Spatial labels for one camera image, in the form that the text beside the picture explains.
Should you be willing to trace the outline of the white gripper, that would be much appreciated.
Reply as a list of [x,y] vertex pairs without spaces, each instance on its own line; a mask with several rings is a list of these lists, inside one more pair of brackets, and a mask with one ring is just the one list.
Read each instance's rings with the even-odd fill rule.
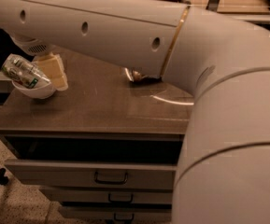
[[53,45],[24,35],[11,35],[10,37],[14,44],[26,54],[36,56],[34,63],[49,78],[57,91],[68,89],[63,60],[59,54],[51,53]]

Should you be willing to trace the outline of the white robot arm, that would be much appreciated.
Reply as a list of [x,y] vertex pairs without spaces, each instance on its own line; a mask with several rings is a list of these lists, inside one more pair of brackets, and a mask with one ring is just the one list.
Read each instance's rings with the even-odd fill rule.
[[156,0],[0,0],[0,28],[187,91],[173,223],[270,224],[269,31]]

